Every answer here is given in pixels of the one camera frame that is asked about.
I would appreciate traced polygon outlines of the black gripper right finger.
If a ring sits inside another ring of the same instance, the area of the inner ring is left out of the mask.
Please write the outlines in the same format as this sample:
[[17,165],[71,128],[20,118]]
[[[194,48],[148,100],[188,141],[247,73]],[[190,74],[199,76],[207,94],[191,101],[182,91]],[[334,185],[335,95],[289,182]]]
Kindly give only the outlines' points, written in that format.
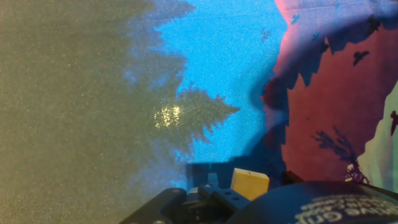
[[232,189],[221,189],[216,173],[208,174],[208,182],[189,191],[189,207],[235,213],[250,201]]

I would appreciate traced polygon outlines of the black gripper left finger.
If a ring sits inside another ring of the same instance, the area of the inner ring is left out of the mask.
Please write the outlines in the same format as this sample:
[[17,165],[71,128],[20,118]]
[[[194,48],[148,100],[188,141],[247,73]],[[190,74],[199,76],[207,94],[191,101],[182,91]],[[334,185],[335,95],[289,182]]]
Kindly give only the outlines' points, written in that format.
[[150,199],[119,224],[172,224],[172,211],[187,199],[181,188],[168,188]]

